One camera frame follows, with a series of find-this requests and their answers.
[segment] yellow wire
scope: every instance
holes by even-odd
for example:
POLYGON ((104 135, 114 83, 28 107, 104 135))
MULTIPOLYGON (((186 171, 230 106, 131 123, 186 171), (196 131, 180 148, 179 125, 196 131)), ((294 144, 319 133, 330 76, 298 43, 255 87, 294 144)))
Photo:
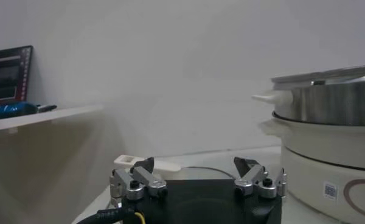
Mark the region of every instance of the yellow wire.
POLYGON ((144 215, 139 212, 135 212, 134 214, 140 218, 142 224, 146 224, 144 215))

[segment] label sticker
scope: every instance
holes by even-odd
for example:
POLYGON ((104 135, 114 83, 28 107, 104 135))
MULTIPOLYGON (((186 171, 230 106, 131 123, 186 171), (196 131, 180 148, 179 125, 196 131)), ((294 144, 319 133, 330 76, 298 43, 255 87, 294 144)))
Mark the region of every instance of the label sticker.
POLYGON ((338 194, 338 187, 335 184, 324 182, 323 183, 323 196, 331 200, 336 200, 338 194))

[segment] black cord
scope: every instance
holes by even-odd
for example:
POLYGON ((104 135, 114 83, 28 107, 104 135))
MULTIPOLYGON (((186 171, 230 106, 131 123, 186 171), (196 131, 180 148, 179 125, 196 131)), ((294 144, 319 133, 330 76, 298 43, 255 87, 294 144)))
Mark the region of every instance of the black cord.
POLYGON ((223 174, 226 174, 228 177, 232 178, 232 179, 236 179, 236 177, 234 177, 233 175, 227 173, 226 171, 220 170, 220 169, 216 169, 216 168, 212 168, 212 167, 205 167, 205 166, 187 166, 187 167, 183 167, 183 169, 185 168, 195 168, 195 169, 207 169, 207 170, 214 170, 214 171, 218 171, 221 172, 223 174))
POLYGON ((98 210, 96 214, 79 221, 77 224, 113 224, 134 213, 135 210, 132 208, 98 210))

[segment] white table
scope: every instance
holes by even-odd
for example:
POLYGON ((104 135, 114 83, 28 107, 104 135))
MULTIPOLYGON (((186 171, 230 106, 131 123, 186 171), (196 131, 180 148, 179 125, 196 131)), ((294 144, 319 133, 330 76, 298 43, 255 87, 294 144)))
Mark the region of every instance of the white table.
MULTIPOLYGON (((235 156, 255 159, 269 169, 269 171, 280 167, 280 147, 198 153, 194 155, 161 157, 156 159, 178 163, 182 167, 213 167, 238 176, 238 172, 233 163, 235 156)), ((110 201, 109 191, 109 187, 107 187, 72 223, 77 223, 80 220, 95 214, 99 209, 105 209, 110 201)), ((288 194, 287 202, 283 207, 282 223, 332 224, 340 222, 319 213, 288 194)))

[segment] pot lid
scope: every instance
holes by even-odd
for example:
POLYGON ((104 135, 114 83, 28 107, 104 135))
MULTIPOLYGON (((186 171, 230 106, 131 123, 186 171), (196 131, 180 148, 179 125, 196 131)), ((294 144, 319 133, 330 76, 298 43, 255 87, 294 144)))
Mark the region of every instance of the pot lid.
POLYGON ((272 82, 274 89, 365 82, 365 65, 276 77, 272 79, 272 82))

